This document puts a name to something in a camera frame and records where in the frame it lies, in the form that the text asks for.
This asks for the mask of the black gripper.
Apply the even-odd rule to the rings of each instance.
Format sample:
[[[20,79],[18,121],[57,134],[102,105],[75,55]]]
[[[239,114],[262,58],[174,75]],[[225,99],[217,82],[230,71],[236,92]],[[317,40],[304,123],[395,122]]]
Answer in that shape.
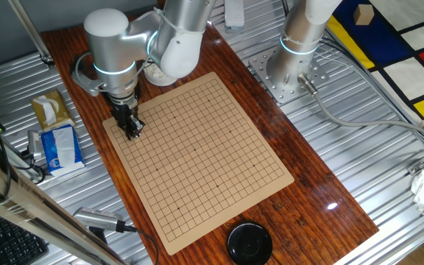
[[[118,125],[125,132],[130,141],[132,137],[138,138],[144,123],[138,119],[138,100],[135,97],[116,98],[110,97],[113,106],[112,115]]]

